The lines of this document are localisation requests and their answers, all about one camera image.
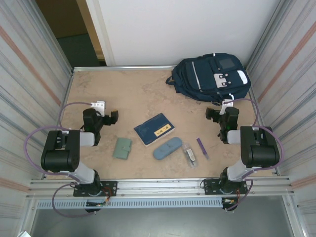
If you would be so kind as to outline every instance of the table surface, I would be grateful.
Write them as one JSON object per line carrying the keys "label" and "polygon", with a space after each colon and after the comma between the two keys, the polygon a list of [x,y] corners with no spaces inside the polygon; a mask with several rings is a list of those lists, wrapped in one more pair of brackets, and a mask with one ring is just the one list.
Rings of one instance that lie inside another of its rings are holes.
{"label": "table surface", "polygon": [[[113,110],[119,113],[115,125],[102,128],[98,146],[80,148],[80,160],[97,170],[102,179],[218,177],[225,167],[240,159],[240,146],[223,144],[217,137],[219,124],[205,118],[207,107],[220,107],[177,94],[173,86],[165,84],[170,74],[170,70],[75,73],[68,103],[104,100],[106,114]],[[234,106],[240,110],[239,125],[251,125],[254,122],[251,103],[238,101]],[[83,125],[82,112],[86,108],[85,105],[68,106],[62,125],[79,129]],[[159,113],[171,121],[175,130],[145,147],[134,127]],[[112,157],[119,137],[132,140],[127,160]],[[188,165],[182,149],[163,160],[153,157],[154,149],[172,137],[179,137],[183,143],[191,145],[198,161],[196,168]],[[201,139],[210,160],[206,160],[203,155],[197,137]],[[255,175],[271,175],[271,171],[259,171]]]}

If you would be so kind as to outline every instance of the wallet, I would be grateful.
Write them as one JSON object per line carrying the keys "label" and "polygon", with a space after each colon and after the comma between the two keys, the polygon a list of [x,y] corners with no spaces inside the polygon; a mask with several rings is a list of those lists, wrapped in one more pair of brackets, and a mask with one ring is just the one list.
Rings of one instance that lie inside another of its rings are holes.
{"label": "wallet", "polygon": [[115,145],[113,157],[119,159],[127,159],[132,148],[132,140],[119,137]]}

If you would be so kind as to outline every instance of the navy blue backpack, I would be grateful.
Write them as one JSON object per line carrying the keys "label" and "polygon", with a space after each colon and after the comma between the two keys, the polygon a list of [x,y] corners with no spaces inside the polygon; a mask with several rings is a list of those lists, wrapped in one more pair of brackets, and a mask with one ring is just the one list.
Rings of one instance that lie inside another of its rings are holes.
{"label": "navy blue backpack", "polygon": [[173,85],[177,93],[215,105],[231,99],[231,95],[235,99],[244,98],[251,85],[241,62],[226,53],[184,59],[172,70],[166,83]]}

